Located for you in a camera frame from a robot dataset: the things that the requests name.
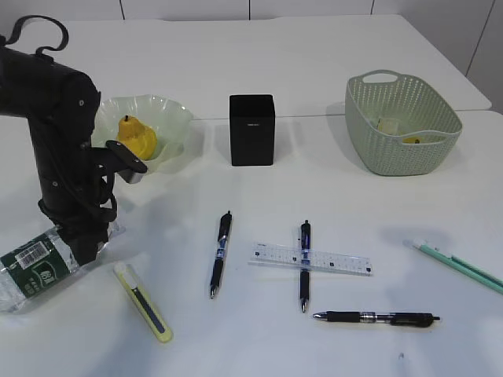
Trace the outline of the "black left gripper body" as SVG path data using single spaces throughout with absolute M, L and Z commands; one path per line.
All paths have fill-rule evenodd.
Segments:
M 81 203 L 68 192 L 43 192 L 39 209 L 68 236 L 111 236 L 118 228 L 117 201 L 112 193 L 96 203 Z

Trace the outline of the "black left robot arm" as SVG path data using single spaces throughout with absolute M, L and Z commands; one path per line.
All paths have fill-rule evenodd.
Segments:
M 97 162 L 90 140 L 100 102 L 88 75 L 1 41 L 1 113 L 28 121 L 42 191 L 39 208 L 79 265 L 97 258 L 117 216 L 114 173 Z

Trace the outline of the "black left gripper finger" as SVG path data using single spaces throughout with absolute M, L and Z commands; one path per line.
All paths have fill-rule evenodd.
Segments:
M 107 242 L 107 233 L 86 233 L 71 238 L 68 245 L 77 264 L 84 266 L 96 260 L 98 253 Z

